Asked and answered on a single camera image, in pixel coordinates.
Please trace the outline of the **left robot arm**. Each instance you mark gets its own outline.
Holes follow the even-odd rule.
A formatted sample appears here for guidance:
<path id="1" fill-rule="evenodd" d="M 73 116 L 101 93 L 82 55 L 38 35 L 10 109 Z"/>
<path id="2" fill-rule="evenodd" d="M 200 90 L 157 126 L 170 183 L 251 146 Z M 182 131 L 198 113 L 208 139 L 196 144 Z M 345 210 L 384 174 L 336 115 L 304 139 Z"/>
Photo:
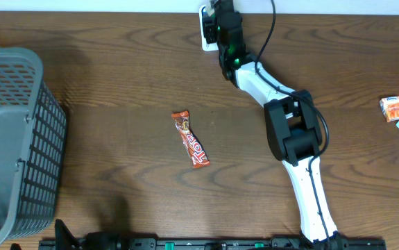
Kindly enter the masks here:
<path id="1" fill-rule="evenodd" d="M 55 221 L 55 249 L 82 250 L 122 250 L 128 249 L 118 233 L 89 233 L 80 241 L 77 240 L 61 219 Z"/>

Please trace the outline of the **orange small snack packet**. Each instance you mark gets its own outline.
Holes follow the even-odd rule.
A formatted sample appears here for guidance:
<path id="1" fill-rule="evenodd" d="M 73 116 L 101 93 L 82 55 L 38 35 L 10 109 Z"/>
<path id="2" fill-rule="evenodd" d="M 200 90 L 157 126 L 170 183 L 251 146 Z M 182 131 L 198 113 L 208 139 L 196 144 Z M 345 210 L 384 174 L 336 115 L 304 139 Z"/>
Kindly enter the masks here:
<path id="1" fill-rule="evenodd" d="M 380 107 L 387 122 L 399 120 L 399 96 L 380 99 Z"/>

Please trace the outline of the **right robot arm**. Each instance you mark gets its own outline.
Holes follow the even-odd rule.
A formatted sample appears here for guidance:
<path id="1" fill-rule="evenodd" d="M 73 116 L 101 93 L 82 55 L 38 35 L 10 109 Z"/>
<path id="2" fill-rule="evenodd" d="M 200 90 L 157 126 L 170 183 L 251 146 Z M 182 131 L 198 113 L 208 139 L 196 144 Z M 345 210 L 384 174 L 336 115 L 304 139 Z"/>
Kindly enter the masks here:
<path id="1" fill-rule="evenodd" d="M 333 249 L 337 226 L 320 177 L 329 130 L 311 94 L 281 84 L 263 68 L 261 55 L 246 48 L 243 18 L 233 1 L 208 1 L 200 21 L 203 44 L 218 51 L 223 76 L 263 107 L 269 148 L 287 170 L 298 203 L 302 246 Z"/>

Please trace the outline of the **green lid jar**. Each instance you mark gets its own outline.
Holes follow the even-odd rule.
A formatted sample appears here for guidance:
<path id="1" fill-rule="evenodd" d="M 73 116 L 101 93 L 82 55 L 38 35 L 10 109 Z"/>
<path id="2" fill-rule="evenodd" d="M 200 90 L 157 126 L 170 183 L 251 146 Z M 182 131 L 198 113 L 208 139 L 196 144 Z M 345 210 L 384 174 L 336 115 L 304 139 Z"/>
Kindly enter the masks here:
<path id="1" fill-rule="evenodd" d="M 205 5 L 205 12 L 208 16 L 213 16 L 217 14 L 221 0 L 209 0 Z"/>

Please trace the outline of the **red Top chocolate bar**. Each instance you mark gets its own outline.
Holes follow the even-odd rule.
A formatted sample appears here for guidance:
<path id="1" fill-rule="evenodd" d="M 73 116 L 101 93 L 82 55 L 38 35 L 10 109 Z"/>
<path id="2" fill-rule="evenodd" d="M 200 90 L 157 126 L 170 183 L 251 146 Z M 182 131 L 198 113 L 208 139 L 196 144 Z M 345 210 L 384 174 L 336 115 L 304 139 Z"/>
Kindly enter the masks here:
<path id="1" fill-rule="evenodd" d="M 189 158 L 192 161 L 192 167 L 195 169 L 210 165 L 210 160 L 204 151 L 202 144 L 193 134 L 189 124 L 189 111 L 173 113 L 171 118 L 174 120 L 176 128 L 182 138 Z"/>

